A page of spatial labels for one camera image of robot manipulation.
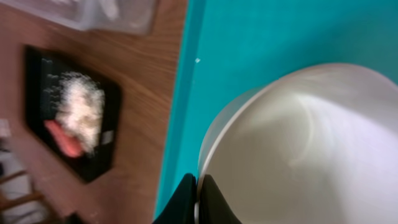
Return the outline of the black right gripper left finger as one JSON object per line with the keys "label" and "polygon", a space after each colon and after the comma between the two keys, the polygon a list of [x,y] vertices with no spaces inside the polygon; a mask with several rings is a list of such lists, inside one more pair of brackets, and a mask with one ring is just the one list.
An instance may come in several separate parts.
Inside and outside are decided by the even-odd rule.
{"label": "black right gripper left finger", "polygon": [[197,182],[193,174],[185,174],[160,215],[152,224],[194,224]]}

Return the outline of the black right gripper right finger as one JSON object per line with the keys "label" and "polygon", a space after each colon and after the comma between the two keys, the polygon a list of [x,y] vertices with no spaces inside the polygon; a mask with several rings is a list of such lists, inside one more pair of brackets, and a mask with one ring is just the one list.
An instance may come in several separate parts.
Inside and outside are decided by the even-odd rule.
{"label": "black right gripper right finger", "polygon": [[199,196],[200,224],[241,224],[211,175],[205,175]]}

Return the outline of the white bowl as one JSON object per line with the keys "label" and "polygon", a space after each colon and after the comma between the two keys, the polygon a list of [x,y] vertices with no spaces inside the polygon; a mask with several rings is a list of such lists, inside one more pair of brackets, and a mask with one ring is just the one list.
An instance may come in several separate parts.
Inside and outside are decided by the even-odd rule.
{"label": "white bowl", "polygon": [[248,90],[198,160],[241,223],[396,223],[397,84],[329,63]]}

